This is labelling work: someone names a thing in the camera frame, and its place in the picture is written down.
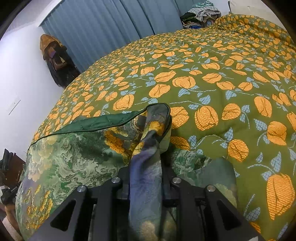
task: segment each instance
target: bag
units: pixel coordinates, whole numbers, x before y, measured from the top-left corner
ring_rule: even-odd
[[[40,37],[40,49],[55,83],[67,87],[79,74],[61,42],[47,34]]]

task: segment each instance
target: floral fabric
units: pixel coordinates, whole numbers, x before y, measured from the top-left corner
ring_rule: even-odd
[[[25,239],[77,186],[101,185],[129,165],[129,222],[127,227],[125,219],[118,219],[118,240],[128,236],[130,241],[175,241],[175,209],[162,206],[163,153],[164,165],[171,165],[175,155],[179,162],[187,155],[186,163],[196,171],[193,180],[197,183],[193,185],[214,184],[237,206],[235,173],[230,162],[223,158],[212,161],[173,146],[166,152],[171,134],[170,108],[166,104],[149,105],[140,113],[123,115],[78,118],[31,145],[16,200]]]
[[[208,28],[138,40],[76,78],[34,140],[78,116],[167,103],[171,144],[229,160],[238,209],[266,240],[277,240],[296,212],[295,49],[274,23],[234,14]],[[173,158],[178,174],[196,182],[186,158]]]

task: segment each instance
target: silver bolt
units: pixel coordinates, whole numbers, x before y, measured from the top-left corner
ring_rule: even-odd
[[[213,186],[213,185],[209,185],[209,186],[207,186],[207,190],[208,190],[209,192],[213,192],[213,191],[216,190],[216,187]]]
[[[86,186],[85,185],[81,185],[77,188],[78,192],[84,192],[86,190]]]
[[[111,179],[111,182],[113,183],[119,183],[120,182],[120,178],[119,177],[114,177]]]
[[[179,178],[179,177],[174,177],[173,178],[173,183],[180,183],[182,180],[181,180],[181,178]]]

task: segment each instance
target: gray cloth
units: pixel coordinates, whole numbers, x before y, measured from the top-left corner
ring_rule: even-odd
[[[212,15],[219,15],[221,12],[218,8],[214,6],[207,6],[207,7],[201,7],[201,8],[192,8],[188,12],[194,13],[196,15],[196,19],[201,21],[203,20],[203,17],[206,16],[212,16]]]
[[[67,47],[78,70],[84,72],[133,41],[182,29],[179,13],[175,0],[64,0],[41,26]]]

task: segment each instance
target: wooden furniture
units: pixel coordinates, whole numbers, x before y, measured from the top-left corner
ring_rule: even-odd
[[[23,165],[25,164],[26,163],[14,153],[12,159],[9,161],[9,170],[5,172],[6,180],[4,180],[3,183],[8,187],[15,186],[20,180]]]

